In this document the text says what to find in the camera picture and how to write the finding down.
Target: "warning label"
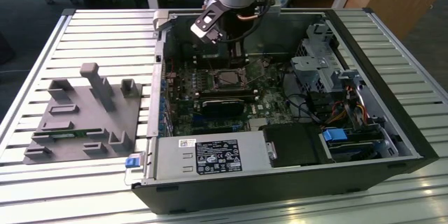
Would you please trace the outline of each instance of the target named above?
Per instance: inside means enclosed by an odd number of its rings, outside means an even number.
[[[197,143],[197,172],[199,175],[243,171],[237,140]]]

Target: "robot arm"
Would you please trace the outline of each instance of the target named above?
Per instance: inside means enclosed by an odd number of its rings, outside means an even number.
[[[289,0],[206,0],[207,9],[191,27],[203,41],[242,43],[258,29],[262,18],[277,2]]]

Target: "floor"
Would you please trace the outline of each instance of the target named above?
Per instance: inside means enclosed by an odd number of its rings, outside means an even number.
[[[0,31],[17,57],[0,65],[0,120],[17,97],[61,14],[79,8],[70,0],[0,0]],[[442,86],[448,89],[448,0],[437,0],[434,8],[419,21],[405,45]]]

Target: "metal slotted surface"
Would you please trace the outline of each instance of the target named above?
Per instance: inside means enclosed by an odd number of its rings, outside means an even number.
[[[413,56],[361,10],[338,12],[386,82],[427,136],[441,160],[363,191],[197,213],[158,216],[125,184],[125,158],[27,166],[25,149],[39,124],[53,78],[89,83],[78,71],[95,60],[111,83],[145,84],[137,150],[146,145],[154,45],[151,10],[79,10],[34,81],[3,142],[0,223],[435,223],[448,216],[448,106],[445,93]],[[347,53],[347,63],[354,67]]]

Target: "metal bracket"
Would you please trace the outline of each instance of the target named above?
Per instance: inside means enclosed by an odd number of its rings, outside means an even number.
[[[326,60],[313,56],[294,57],[291,59],[294,67],[301,71],[315,71],[321,68],[329,68]]]
[[[155,12],[155,16],[153,18],[153,25],[155,26],[155,31],[162,31],[170,25],[170,11],[169,10],[158,10]]]

